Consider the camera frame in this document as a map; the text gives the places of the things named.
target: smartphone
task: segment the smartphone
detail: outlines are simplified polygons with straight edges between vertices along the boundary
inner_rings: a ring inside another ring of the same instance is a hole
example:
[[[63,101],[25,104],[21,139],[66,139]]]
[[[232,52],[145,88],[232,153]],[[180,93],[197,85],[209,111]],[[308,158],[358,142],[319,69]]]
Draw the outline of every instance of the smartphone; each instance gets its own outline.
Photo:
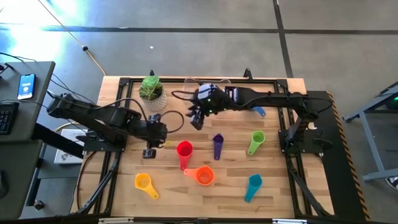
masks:
[[[33,97],[35,90],[35,74],[22,75],[19,79],[18,100],[29,99]]]

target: wooden tabletop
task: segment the wooden tabletop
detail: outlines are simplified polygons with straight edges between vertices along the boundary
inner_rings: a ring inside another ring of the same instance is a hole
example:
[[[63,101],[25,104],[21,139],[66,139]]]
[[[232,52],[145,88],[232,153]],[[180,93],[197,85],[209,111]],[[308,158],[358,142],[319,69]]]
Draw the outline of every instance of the wooden tabletop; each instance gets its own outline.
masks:
[[[105,105],[116,99],[120,77],[104,77],[98,104]],[[306,93],[301,78],[289,78],[289,91]],[[256,91],[273,91],[269,84],[233,84]],[[132,97],[141,102],[138,95],[140,83],[133,86]],[[173,90],[182,90],[183,83],[163,82],[167,94],[167,106],[161,111],[178,110],[185,114],[190,102],[182,101],[171,95]],[[131,102],[131,109],[139,111]],[[214,217],[214,218],[288,218],[294,217],[292,199],[285,157],[279,149],[277,132],[279,118],[277,108],[264,108],[265,118],[254,111],[224,111],[217,116],[205,119],[201,131],[197,131],[185,118],[180,131],[168,134],[163,149],[157,149],[155,159],[143,159],[142,150],[146,143],[129,137],[126,150],[122,154],[118,180],[114,195],[112,216],[129,217]],[[180,117],[168,114],[162,122],[169,130],[180,126]],[[251,142],[253,131],[262,130],[266,141],[253,156],[246,151]],[[221,159],[213,158],[212,138],[217,133],[224,137]],[[209,186],[201,186],[190,177],[184,176],[179,168],[175,150],[180,141],[188,140],[193,144],[193,155],[188,168],[210,166],[216,179]],[[104,153],[98,152],[89,161],[81,177],[81,206],[91,196],[98,185]],[[303,164],[307,185],[317,200],[330,213],[333,213],[328,184],[321,160],[312,154],[303,154]],[[145,192],[134,187],[137,173],[147,173],[159,193],[159,199],[151,199]],[[260,174],[263,185],[251,203],[244,201],[248,177]],[[301,191],[298,190],[300,208],[304,211]],[[76,202],[71,212],[76,210]]]

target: concrete floor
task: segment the concrete floor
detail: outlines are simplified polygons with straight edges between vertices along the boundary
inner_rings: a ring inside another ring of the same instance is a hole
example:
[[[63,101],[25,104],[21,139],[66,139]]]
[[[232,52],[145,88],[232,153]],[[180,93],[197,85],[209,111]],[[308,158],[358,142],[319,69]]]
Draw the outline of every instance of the concrete floor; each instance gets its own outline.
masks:
[[[45,2],[68,26],[276,29],[272,0],[113,0]],[[0,22],[28,24],[0,30],[0,51],[53,60],[54,73],[72,90],[97,100],[102,73],[66,32],[37,26],[58,25],[36,1],[0,1]],[[285,29],[396,30],[398,1],[279,0]],[[286,77],[278,34],[75,32],[108,75]],[[340,115],[354,111],[398,80],[397,35],[287,34],[293,76],[308,90],[333,93]],[[13,61],[0,57],[0,61]],[[62,89],[50,84],[50,90]],[[44,111],[39,122],[56,128],[64,121]],[[361,123],[344,124],[358,177],[376,170]],[[38,197],[48,206],[26,208],[22,217],[68,213],[76,179],[42,182]],[[361,184],[372,220],[397,223],[398,192],[383,180]]]

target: plastic cup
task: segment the plastic cup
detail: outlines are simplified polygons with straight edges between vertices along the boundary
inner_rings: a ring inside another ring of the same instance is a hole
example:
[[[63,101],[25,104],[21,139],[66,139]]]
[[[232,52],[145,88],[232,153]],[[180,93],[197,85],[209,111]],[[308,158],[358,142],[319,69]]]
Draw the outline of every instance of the plastic cup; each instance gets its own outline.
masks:
[[[219,160],[221,157],[221,149],[223,148],[224,138],[221,134],[217,134],[213,138],[214,142],[214,159]]]
[[[244,196],[244,201],[249,203],[253,199],[256,192],[261,188],[261,185],[262,179],[260,174],[254,174],[253,176],[249,177],[248,190]]]
[[[251,156],[255,153],[257,148],[266,140],[266,136],[262,131],[255,131],[251,136],[251,143],[248,154]]]
[[[210,185],[215,179],[213,170],[208,166],[203,166],[196,169],[185,169],[184,175],[194,178],[203,186]]]
[[[182,141],[177,146],[177,153],[180,157],[180,169],[185,170],[187,168],[187,164],[189,159],[192,156],[193,147],[192,144],[188,141]]]
[[[152,181],[148,174],[137,174],[135,184],[137,189],[145,191],[151,198],[159,198],[159,194],[152,186]]]

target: red measuring cup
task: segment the red measuring cup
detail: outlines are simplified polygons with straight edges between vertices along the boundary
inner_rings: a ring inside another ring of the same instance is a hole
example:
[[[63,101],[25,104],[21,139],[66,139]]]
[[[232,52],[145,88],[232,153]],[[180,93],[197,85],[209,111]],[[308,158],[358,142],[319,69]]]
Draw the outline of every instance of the red measuring cup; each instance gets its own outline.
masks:
[[[188,141],[182,141],[177,146],[177,154],[180,157],[180,169],[185,170],[187,168],[187,164],[189,159],[192,156],[193,147],[192,144]]]

